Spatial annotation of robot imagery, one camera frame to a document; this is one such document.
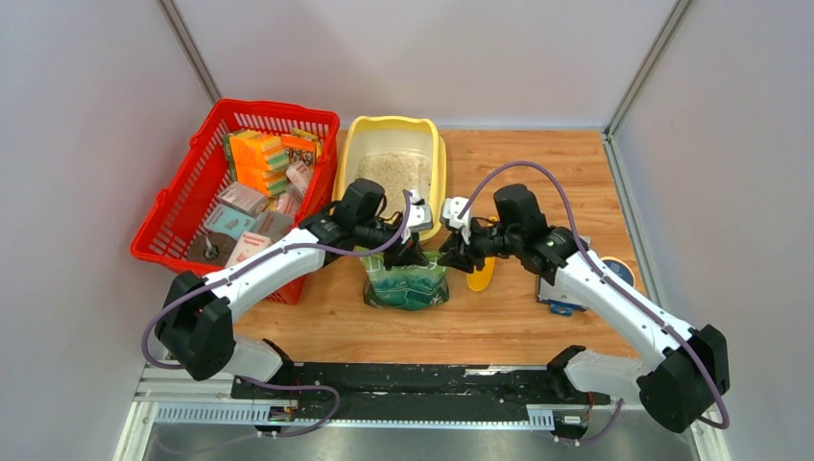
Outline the green cat litter bag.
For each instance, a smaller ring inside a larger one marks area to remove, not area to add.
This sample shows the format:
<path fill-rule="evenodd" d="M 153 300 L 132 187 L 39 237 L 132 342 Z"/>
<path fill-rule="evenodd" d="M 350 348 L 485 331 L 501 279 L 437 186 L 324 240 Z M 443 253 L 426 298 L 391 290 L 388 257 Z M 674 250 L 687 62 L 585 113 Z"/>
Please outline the green cat litter bag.
<path fill-rule="evenodd" d="M 426 251 L 428 264 L 386 269 L 382 255 L 365 256 L 361 262 L 368 279 L 363 288 L 366 305 L 418 311 L 447 303 L 450 298 L 446 267 L 439 265 L 439 251 Z"/>

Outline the yellow litter scoop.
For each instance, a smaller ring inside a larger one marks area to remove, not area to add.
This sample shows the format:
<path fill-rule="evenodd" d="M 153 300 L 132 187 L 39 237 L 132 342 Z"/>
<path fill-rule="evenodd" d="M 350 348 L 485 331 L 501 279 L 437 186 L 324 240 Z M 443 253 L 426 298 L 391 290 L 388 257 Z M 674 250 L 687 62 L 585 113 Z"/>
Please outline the yellow litter scoop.
<path fill-rule="evenodd" d="M 495 215 L 491 215 L 488 218 L 476 217 L 476 221 L 481 231 L 484 228 L 493 226 L 498 221 L 498 218 Z M 475 271 L 467 275 L 468 288 L 473 292 L 483 292 L 491 283 L 495 265 L 495 256 L 485 256 L 483 267 L 475 267 Z"/>

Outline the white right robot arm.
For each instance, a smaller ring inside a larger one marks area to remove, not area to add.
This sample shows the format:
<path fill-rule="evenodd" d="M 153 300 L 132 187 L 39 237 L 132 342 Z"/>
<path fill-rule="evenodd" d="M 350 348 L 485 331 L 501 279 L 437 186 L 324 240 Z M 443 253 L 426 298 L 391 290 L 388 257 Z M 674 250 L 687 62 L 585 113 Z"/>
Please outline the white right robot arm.
<path fill-rule="evenodd" d="M 450 234 L 441 247 L 441 265 L 473 273 L 488 257 L 514 256 L 597 314 L 638 355 L 566 348 L 548 365 L 553 398 L 570 402 L 582 393 L 599 393 L 638 402 L 662 427 L 681 433 L 729 390 L 728 345 L 719 329 L 695 328 L 636 291 L 572 230 L 548 225 L 526 186 L 502 187 L 494 201 L 499 220 L 483 226 L 471 215 L 468 199 L 444 200 L 440 221 Z"/>

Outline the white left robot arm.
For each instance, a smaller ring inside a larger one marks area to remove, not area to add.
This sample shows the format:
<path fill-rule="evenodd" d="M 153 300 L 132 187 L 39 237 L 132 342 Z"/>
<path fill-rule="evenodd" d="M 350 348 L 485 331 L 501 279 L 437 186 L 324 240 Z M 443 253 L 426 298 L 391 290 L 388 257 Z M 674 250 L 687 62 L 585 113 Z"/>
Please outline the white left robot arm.
<path fill-rule="evenodd" d="M 402 195 L 404 210 L 387 220 L 383 187 L 355 180 L 340 200 L 301 219 L 258 254 L 202 277 L 176 276 L 145 333 L 176 359 L 174 369 L 197 381 L 228 373 L 254 379 L 272 399 L 284 397 L 294 375 L 283 352 L 268 340 L 235 333 L 234 324 L 267 296 L 340 256 L 382 254 L 394 265 L 423 264 L 419 234 L 432 228 L 432 210 L 416 190 Z"/>

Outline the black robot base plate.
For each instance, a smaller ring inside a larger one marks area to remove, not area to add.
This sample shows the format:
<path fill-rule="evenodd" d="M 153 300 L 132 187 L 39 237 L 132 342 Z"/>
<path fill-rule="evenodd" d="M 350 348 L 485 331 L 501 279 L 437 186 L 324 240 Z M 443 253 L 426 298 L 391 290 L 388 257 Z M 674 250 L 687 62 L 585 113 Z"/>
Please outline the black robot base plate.
<path fill-rule="evenodd" d="M 579 392 L 543 366 L 319 363 L 286 365 L 275 389 L 235 379 L 239 400 L 296 403 L 296 419 L 406 422 L 520 422 L 530 404 L 608 405 L 610 397 Z"/>

